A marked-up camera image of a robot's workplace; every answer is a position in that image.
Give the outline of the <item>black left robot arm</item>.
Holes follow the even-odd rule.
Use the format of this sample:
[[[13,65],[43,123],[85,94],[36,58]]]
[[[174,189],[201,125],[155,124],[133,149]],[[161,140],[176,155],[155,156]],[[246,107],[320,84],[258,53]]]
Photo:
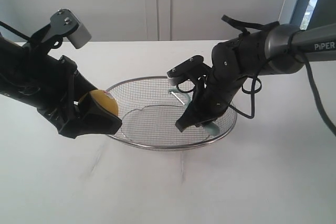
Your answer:
[[[30,105],[64,137],[116,134],[118,104],[99,90],[66,56],[55,59],[1,38],[1,94]]]

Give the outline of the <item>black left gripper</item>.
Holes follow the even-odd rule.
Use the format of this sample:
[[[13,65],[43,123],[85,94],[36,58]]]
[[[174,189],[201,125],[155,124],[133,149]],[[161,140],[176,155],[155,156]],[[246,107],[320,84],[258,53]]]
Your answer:
[[[83,95],[97,87],[66,56],[24,55],[15,67],[15,76],[23,85],[20,91],[24,102],[33,105],[64,137],[114,135],[122,126],[119,116],[103,109],[90,96],[78,104]]]

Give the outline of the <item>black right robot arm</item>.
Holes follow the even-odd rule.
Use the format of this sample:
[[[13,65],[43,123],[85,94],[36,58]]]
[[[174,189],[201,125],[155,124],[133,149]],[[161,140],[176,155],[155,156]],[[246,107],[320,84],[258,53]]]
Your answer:
[[[172,86],[191,81],[192,99],[175,125],[179,131],[190,126],[206,126],[229,108],[244,82],[251,79],[247,94],[255,103],[261,89],[260,76],[292,74],[306,68],[316,107],[331,131],[335,125],[323,108],[313,79],[311,62],[335,60],[335,24],[302,30],[293,24],[247,23],[223,16],[223,21],[238,29],[237,38],[220,42],[212,49],[212,65],[195,55],[167,73]]]

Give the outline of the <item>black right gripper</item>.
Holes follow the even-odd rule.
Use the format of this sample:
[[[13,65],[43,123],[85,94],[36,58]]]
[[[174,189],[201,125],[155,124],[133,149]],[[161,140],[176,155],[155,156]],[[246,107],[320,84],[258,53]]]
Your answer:
[[[176,128],[184,132],[188,127],[200,127],[216,121],[227,111],[228,105],[246,80],[246,76],[223,80],[208,76],[206,87],[195,93],[195,98],[175,122]]]

